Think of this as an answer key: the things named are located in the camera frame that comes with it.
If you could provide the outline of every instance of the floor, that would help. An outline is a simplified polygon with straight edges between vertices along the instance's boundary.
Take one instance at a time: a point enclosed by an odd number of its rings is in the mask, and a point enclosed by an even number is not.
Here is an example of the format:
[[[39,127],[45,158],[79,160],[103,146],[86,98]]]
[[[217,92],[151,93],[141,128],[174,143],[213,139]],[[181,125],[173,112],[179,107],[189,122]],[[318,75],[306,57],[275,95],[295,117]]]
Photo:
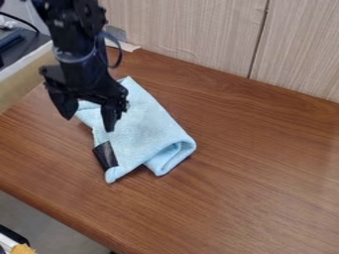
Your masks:
[[[107,248],[2,191],[0,191],[0,224],[28,238],[38,253],[109,253]]]

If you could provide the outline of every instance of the cloth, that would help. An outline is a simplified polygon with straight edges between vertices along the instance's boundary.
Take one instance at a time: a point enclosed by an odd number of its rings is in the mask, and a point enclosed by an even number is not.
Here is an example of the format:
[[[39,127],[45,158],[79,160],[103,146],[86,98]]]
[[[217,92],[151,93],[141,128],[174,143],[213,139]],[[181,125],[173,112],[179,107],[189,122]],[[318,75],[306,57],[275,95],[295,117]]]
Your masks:
[[[104,129],[100,106],[80,101],[76,117],[92,128],[94,146],[110,141],[119,166],[105,174],[108,184],[145,165],[158,177],[167,174],[196,150],[196,143],[167,111],[131,77],[119,81],[129,90],[130,108],[115,131]]]

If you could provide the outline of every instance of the beige object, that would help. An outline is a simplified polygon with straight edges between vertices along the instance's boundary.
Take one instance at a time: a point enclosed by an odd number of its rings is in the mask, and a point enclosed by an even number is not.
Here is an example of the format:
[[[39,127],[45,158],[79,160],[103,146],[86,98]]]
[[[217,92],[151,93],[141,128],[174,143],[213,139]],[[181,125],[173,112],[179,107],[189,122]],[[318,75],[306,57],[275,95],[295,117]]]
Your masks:
[[[0,114],[44,80],[39,75],[41,65],[54,62],[52,52],[45,51],[32,62],[14,63],[2,70],[0,72]]]
[[[267,0],[101,0],[143,49],[247,76]]]
[[[339,101],[339,1],[272,0],[252,78]]]
[[[26,244],[20,244],[12,249],[11,254],[36,254],[36,252]]]

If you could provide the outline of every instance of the robotic arm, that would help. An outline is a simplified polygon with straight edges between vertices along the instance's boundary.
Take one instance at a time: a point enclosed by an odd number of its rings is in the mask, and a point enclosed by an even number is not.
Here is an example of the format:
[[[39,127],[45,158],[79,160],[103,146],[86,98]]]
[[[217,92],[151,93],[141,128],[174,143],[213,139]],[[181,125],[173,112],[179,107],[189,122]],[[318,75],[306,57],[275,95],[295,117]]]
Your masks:
[[[109,35],[102,32],[107,23],[105,9],[98,0],[32,2],[49,27],[59,62],[40,69],[58,112],[69,120],[78,108],[78,99],[98,103],[106,131],[114,131],[116,122],[127,111],[128,91],[108,72],[104,37]],[[120,51],[115,66],[121,58]]]

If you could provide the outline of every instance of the cable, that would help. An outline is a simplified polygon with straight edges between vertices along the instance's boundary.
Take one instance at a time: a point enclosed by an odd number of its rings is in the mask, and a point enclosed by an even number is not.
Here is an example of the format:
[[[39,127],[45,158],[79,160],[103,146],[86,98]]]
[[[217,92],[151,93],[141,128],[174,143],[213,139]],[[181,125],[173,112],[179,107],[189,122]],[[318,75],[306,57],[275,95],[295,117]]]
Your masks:
[[[5,13],[5,12],[0,12],[0,15],[8,17],[8,18],[11,18],[11,19],[14,19],[14,20],[17,20],[17,21],[19,21],[21,23],[24,23],[27,26],[33,28],[37,32],[37,34],[40,33],[39,29],[35,25],[31,24],[30,22],[27,22],[26,20],[20,19],[18,17],[15,17],[15,16],[13,16],[11,14],[8,14],[8,13]]]
[[[122,52],[121,45],[120,45],[118,39],[116,39],[114,36],[112,36],[112,35],[109,34],[109,33],[104,32],[104,31],[102,31],[102,32],[100,33],[100,36],[101,36],[102,38],[106,38],[106,39],[112,41],[113,43],[115,43],[115,44],[118,46],[119,57],[118,57],[118,60],[115,62],[114,65],[109,65],[109,63],[104,59],[104,57],[103,57],[101,54],[99,54],[101,60],[107,65],[107,67],[110,67],[110,68],[117,68],[117,67],[121,64],[122,57],[123,57],[123,52]]]

